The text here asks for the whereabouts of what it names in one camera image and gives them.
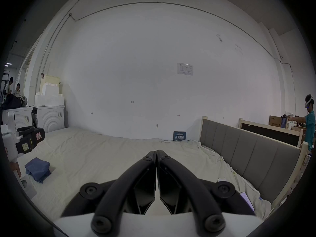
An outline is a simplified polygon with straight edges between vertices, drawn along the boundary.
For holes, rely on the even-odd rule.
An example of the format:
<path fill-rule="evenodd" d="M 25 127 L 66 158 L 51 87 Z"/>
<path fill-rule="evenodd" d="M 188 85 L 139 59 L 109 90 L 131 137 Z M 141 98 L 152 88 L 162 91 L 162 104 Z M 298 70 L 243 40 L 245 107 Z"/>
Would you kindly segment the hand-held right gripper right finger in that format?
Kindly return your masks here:
<path fill-rule="evenodd" d="M 172 215 L 192 212 L 199 236 L 221 234 L 227 226 L 223 212 L 255 216 L 233 184 L 198 179 L 164 151 L 157 151 L 157 180 L 160 200 L 168 211 Z"/>

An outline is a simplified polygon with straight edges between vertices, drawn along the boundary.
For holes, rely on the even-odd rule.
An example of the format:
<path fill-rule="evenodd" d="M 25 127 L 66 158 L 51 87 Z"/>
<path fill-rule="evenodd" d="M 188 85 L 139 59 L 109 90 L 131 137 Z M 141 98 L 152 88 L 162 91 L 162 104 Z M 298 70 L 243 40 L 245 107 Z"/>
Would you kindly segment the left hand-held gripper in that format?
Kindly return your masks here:
<path fill-rule="evenodd" d="M 13 163 L 17 162 L 19 154 L 31 152 L 45 139 L 45 130 L 40 127 L 21 127 L 16 130 L 14 111 L 8 112 L 8 122 L 1 125 L 1 132 L 8 160 Z"/>

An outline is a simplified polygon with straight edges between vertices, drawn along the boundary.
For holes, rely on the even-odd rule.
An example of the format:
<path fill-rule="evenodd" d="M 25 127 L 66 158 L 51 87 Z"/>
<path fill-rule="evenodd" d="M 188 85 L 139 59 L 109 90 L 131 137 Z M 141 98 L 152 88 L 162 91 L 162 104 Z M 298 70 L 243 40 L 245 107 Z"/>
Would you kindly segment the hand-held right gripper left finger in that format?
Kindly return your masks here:
<path fill-rule="evenodd" d="M 81 186 L 62 218 L 94 213 L 90 228 L 97 236 L 118 236 L 122 214 L 144 215 L 155 197 L 156 151 L 151 151 L 116 180 Z"/>

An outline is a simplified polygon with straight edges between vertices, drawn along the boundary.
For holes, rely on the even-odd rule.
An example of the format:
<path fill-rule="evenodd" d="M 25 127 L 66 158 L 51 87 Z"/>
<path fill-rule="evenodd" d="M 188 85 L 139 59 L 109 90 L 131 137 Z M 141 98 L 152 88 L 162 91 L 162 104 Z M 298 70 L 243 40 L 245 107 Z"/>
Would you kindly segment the person's left hand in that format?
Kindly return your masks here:
<path fill-rule="evenodd" d="M 10 165 L 10 169 L 12 171 L 16 171 L 18 176 L 19 176 L 19 178 L 21 178 L 22 174 L 21 174 L 18 162 L 17 161 L 16 162 L 11 161 L 11 162 L 9 162 L 9 165 Z"/>

